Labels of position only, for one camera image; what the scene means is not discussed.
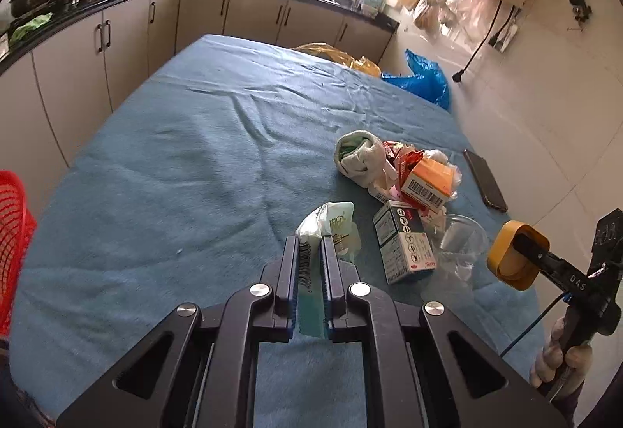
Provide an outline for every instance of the rolled cloth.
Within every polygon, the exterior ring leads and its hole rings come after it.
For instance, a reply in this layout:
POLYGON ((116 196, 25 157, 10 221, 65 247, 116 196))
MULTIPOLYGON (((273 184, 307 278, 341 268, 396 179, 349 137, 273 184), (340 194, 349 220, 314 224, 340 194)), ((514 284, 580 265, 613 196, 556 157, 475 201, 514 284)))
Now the rolled cloth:
POLYGON ((340 173, 367 188, 383 174, 385 147, 371 132, 357 130, 338 140, 333 160, 340 173))

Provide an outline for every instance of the plastic cup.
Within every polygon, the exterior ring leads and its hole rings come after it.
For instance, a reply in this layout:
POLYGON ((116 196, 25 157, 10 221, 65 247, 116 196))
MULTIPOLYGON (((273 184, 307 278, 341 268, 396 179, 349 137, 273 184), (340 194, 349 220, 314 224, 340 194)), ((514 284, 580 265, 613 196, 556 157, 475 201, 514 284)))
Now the plastic cup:
POLYGON ((431 243, 438 265, 454 270, 467 281, 474 263, 487 251, 489 239, 474 219, 450 214, 445 217, 445 226, 435 229, 431 243))

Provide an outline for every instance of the smartphone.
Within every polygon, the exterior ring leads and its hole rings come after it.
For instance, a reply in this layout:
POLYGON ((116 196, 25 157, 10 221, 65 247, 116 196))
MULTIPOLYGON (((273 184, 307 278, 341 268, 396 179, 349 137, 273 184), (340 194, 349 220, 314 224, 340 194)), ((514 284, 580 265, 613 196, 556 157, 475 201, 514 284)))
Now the smartphone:
POLYGON ((476 179, 476 185, 478 185, 485 205, 499 211, 507 211, 509 207, 506 201, 504 201, 504 196, 502 196, 502 192, 493 177, 493 173, 491 173, 487 161, 467 149, 463 151, 463 155, 470 170, 472 170, 473 177, 476 179))

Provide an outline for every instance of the blue plastic bag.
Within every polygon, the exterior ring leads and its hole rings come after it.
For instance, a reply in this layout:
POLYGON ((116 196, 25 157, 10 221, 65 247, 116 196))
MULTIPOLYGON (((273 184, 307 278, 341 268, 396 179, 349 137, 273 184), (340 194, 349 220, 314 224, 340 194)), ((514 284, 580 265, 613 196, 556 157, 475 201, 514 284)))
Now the blue plastic bag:
POLYGON ((423 97, 444 110, 450 108, 448 81, 439 65, 429 61, 426 57, 414 54, 408 48, 405 51, 405 57, 413 75, 393 76, 384 72, 381 79, 411 94, 423 97))

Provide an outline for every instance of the black countertop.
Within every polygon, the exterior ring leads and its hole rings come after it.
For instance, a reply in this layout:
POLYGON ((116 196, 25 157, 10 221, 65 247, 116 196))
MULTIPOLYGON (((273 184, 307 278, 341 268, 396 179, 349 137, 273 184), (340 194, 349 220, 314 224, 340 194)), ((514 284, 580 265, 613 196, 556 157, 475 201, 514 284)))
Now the black countertop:
MULTIPOLYGON (((67 11, 55 13, 54 15, 52 15, 52 18, 48 23, 27 35, 23 40, 18 41, 13 46, 11 46, 9 52, 4 56, 3 59, 0 60, 0 75, 8 68, 10 68, 13 63, 17 62, 18 59, 34 49, 39 43, 42 43, 51 36, 62 31, 66 27, 70 26, 73 23, 76 23, 77 21, 82 20, 83 18, 86 18, 87 16, 93 15, 94 13, 97 13, 116 4, 122 3, 124 1, 127 0, 94 0, 90 3, 77 5, 76 7, 69 8, 67 9, 67 11)), ((355 18, 362 19, 372 25, 376 25, 377 27, 384 29, 388 32, 393 33, 398 27, 397 21, 388 17, 387 15, 384 15, 383 13, 379 13, 376 18, 372 19, 362 15, 361 13, 353 12, 345 6, 335 4, 328 0, 297 1, 317 4, 319 6, 334 11, 351 15, 355 18)))

